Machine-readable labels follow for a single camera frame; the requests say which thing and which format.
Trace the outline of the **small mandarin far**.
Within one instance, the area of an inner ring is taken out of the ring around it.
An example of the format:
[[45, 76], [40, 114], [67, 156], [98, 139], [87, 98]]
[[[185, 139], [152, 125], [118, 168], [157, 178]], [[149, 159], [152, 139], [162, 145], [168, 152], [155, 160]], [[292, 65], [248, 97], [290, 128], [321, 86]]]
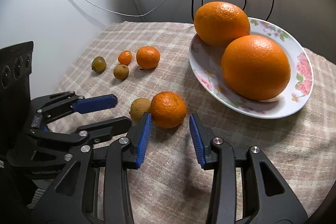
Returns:
[[138, 65], [142, 69], [154, 69], [158, 66], [161, 55], [159, 51], [151, 46], [141, 47], [136, 54]]

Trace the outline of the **large orange rear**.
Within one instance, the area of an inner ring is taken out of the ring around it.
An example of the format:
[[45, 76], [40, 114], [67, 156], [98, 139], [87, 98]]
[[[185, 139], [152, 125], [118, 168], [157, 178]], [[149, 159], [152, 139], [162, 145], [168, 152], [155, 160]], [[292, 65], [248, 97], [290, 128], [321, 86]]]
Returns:
[[201, 40], [216, 47], [227, 47], [251, 31], [246, 13], [232, 3], [221, 1], [208, 2], [198, 8], [194, 27]]

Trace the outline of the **large orange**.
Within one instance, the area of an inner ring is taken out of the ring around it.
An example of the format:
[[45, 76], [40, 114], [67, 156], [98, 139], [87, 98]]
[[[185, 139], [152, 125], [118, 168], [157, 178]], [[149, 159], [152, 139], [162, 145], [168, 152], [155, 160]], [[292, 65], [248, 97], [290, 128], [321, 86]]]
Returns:
[[232, 3], [221, 1], [208, 2], [198, 8], [194, 27], [201, 40], [216, 47], [227, 47], [251, 31], [246, 13]]
[[220, 64], [226, 85], [251, 100], [272, 99], [290, 81], [287, 55], [273, 40], [260, 35], [235, 39], [225, 49]]

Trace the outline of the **beige plaid cloth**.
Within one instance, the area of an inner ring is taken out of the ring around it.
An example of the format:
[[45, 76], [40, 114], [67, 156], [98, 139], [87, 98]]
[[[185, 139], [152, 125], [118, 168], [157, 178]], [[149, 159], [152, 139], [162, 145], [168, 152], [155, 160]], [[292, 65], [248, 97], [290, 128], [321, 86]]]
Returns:
[[[256, 145], [262, 149], [312, 214], [335, 182], [335, 65], [308, 51], [314, 86], [307, 104], [294, 115], [265, 120], [237, 113], [209, 94], [189, 65], [189, 44], [195, 30], [187, 23], [115, 23], [105, 28], [68, 68], [56, 92], [73, 90], [95, 97], [115, 94], [115, 108], [92, 114], [72, 114], [49, 125], [68, 134], [79, 126], [127, 116], [137, 98], [152, 99], [172, 91], [197, 113], [215, 135], [235, 148]], [[154, 69], [142, 69], [136, 60], [141, 47], [156, 48], [160, 61]], [[113, 75], [118, 56], [131, 51], [129, 75]], [[106, 61], [97, 74], [95, 57]], [[204, 223], [209, 208], [213, 172], [202, 170], [195, 157], [189, 122], [174, 129], [154, 127], [145, 161], [127, 174], [135, 223]]]

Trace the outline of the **large orange front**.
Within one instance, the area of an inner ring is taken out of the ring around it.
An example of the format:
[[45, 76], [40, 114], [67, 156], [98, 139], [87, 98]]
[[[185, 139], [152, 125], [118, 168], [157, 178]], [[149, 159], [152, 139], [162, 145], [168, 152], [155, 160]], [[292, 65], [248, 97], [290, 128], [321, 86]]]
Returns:
[[273, 40], [260, 35], [235, 39], [225, 49], [220, 64], [226, 85], [251, 100], [272, 99], [290, 81], [287, 55]]

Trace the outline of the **small brown longan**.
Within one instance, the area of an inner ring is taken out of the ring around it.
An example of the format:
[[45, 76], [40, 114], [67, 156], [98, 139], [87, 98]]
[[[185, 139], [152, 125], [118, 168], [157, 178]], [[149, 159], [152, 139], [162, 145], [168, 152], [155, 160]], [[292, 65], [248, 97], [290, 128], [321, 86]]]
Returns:
[[118, 80], [124, 80], [129, 75], [129, 68], [127, 65], [117, 65], [113, 70], [113, 75]]

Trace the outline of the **small orange kumquat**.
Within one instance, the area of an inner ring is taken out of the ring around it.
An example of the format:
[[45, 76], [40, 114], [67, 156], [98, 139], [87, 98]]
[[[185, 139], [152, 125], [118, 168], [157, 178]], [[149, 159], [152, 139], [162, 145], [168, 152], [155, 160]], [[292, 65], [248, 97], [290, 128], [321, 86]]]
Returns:
[[131, 51], [122, 51], [120, 53], [120, 55], [118, 56], [118, 62], [121, 64], [121, 65], [126, 65], [128, 66], [132, 61], [132, 53]]

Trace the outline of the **green olive fruit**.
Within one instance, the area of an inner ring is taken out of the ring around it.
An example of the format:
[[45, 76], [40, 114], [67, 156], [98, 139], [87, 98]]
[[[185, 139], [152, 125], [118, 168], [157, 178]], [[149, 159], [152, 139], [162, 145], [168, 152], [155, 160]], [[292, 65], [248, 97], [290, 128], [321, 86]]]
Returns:
[[97, 74], [101, 74], [106, 69], [106, 61], [103, 57], [97, 56], [94, 58], [91, 64], [92, 71], [94, 71]]

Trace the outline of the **floral white plate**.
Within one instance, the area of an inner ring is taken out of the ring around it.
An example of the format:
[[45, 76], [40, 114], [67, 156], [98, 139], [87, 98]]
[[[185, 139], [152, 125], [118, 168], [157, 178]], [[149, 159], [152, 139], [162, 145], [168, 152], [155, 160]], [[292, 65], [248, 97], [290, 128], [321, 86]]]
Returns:
[[278, 119], [301, 110], [309, 100], [314, 83], [313, 68], [301, 44], [281, 27], [257, 18], [249, 18], [252, 35], [272, 39], [288, 57], [291, 77], [278, 96], [265, 101], [253, 101], [230, 90], [221, 72], [223, 48], [209, 46], [194, 35], [189, 47], [189, 62], [199, 83], [216, 100], [241, 114], [260, 118]]

